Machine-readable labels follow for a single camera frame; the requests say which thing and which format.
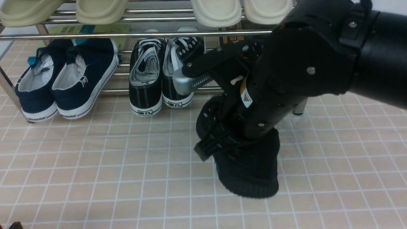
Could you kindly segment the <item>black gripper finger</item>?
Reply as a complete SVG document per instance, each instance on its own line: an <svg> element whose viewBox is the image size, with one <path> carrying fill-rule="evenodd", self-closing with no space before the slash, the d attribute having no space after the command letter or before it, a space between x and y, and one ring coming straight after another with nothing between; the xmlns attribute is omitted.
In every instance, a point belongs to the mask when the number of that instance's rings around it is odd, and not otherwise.
<svg viewBox="0 0 407 229"><path fill-rule="evenodd" d="M251 140L238 137L224 126L197 127L197 134L200 140L194 146L194 151L202 161L208 160L213 155L227 153L252 143Z"/></svg>

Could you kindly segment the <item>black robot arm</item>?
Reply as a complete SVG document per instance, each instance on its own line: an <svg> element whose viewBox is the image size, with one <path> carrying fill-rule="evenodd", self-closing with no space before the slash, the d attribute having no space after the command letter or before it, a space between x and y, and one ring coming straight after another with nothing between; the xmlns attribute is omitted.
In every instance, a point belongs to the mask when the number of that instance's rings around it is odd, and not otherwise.
<svg viewBox="0 0 407 229"><path fill-rule="evenodd" d="M406 16L370 0L303 0L267 35L224 44L174 73L179 94L224 91L197 121L194 150L268 156L275 126L309 97L352 92L406 109Z"/></svg>

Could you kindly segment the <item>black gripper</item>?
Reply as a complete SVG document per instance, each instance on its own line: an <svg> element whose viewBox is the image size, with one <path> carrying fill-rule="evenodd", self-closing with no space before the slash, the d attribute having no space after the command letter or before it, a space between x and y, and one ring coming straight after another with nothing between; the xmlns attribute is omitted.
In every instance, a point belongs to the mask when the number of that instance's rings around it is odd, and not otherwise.
<svg viewBox="0 0 407 229"><path fill-rule="evenodd" d="M257 140L308 97L348 91L379 100L371 51L380 12L370 0L304 0L264 41L223 44L181 70L198 78L246 72L228 87L219 112L220 140Z"/></svg>

